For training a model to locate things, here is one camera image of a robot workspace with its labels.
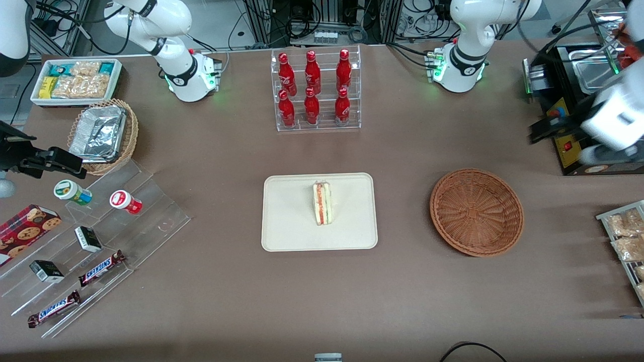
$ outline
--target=brown woven basket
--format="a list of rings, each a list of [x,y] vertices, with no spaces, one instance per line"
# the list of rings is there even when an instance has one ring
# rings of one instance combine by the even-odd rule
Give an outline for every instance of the brown woven basket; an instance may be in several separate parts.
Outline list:
[[[118,159],[110,164],[83,164],[83,168],[87,170],[88,173],[95,176],[105,175],[109,170],[113,169],[117,165],[127,162],[134,153],[134,148],[137,145],[137,136],[138,136],[138,120],[137,115],[134,114],[132,108],[125,102],[120,99],[110,99],[104,100],[102,102],[92,104],[89,108],[98,108],[106,106],[120,106],[128,111],[128,117],[126,119],[125,129],[123,130],[123,139],[121,141],[120,147],[120,156]],[[74,139],[76,134],[76,127],[79,124],[79,119],[81,118],[80,114],[76,117],[74,125],[71,127],[70,135],[67,136],[67,148],[71,146],[71,142]]]
[[[430,214],[451,246],[472,256],[508,251],[524,227],[521,201],[496,175],[460,169],[445,175],[431,192]]]

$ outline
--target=red cap bottle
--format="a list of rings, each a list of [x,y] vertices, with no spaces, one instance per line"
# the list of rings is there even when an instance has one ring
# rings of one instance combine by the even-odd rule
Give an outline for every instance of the red cap bottle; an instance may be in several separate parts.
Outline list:
[[[336,124],[340,127],[346,126],[349,121],[349,108],[351,107],[351,102],[349,102],[349,98],[346,97],[346,94],[346,87],[342,87],[340,88],[336,99]]]
[[[307,111],[307,122],[315,126],[320,118],[320,103],[317,100],[313,87],[307,88],[307,98],[304,100],[304,108]]]
[[[342,87],[349,89],[351,85],[351,64],[349,63],[349,51],[347,49],[340,50],[340,61],[336,68],[336,87],[340,91]]]
[[[286,53],[280,53],[279,59],[279,82],[282,89],[286,90],[291,97],[298,94],[298,87],[295,85],[295,72],[289,64],[289,57]]]
[[[284,127],[293,128],[295,127],[295,107],[293,107],[293,102],[290,101],[289,95],[286,90],[279,90],[279,116],[284,123]]]
[[[312,50],[307,52],[307,67],[304,69],[307,78],[307,87],[313,88],[315,94],[322,91],[322,80],[320,76],[320,65],[316,61],[316,53]]]

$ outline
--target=red cookie box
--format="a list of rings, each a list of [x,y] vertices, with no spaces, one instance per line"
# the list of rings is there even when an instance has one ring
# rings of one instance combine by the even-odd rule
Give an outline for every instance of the red cookie box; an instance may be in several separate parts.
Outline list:
[[[38,205],[29,205],[0,225],[0,267],[61,222],[57,213]]]

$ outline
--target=table surface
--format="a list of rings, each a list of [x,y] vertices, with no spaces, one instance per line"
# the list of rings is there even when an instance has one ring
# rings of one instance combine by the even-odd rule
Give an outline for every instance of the table surface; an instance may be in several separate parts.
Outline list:
[[[529,49],[497,42],[465,94],[385,46],[361,49],[363,127],[322,134],[275,130],[270,51],[232,54],[221,90],[193,104],[152,57],[121,58],[117,95],[140,122],[134,158],[193,219],[54,339],[0,300],[0,360],[436,361],[459,341],[510,361],[641,360],[644,321],[618,319],[641,308],[594,216],[641,200],[642,178],[564,177],[550,143],[528,145],[541,114],[522,98]],[[34,106],[26,132],[64,147],[78,112]],[[523,236],[502,256],[465,256],[431,224],[432,187],[463,167],[495,173],[523,203]],[[348,172],[374,178],[376,247],[262,249],[266,178]],[[0,220],[64,207],[51,192],[61,174],[8,177],[19,190],[0,200]]]

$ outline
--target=white tray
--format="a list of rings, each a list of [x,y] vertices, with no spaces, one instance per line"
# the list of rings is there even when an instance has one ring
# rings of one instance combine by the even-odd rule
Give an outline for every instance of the white tray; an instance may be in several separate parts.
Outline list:
[[[334,219],[317,226],[313,184],[331,185]],[[368,173],[271,176],[264,182],[266,251],[371,249],[378,242],[374,180]]]
[[[38,97],[38,92],[40,91],[41,86],[43,85],[43,79],[49,74],[52,66],[61,65],[61,64],[71,64],[77,61],[93,61],[93,62],[103,62],[103,63],[114,63],[114,68],[112,68],[112,73],[109,75],[108,88],[105,91],[105,96],[103,98],[74,98],[74,99],[60,99],[60,98],[50,98],[43,99]],[[56,59],[52,61],[46,61],[43,64],[38,79],[36,80],[36,85],[33,87],[31,101],[40,107],[82,107],[89,104],[98,103],[103,100],[110,100],[114,91],[117,87],[118,76],[120,75],[122,65],[121,62],[114,58],[72,58],[72,59]]]

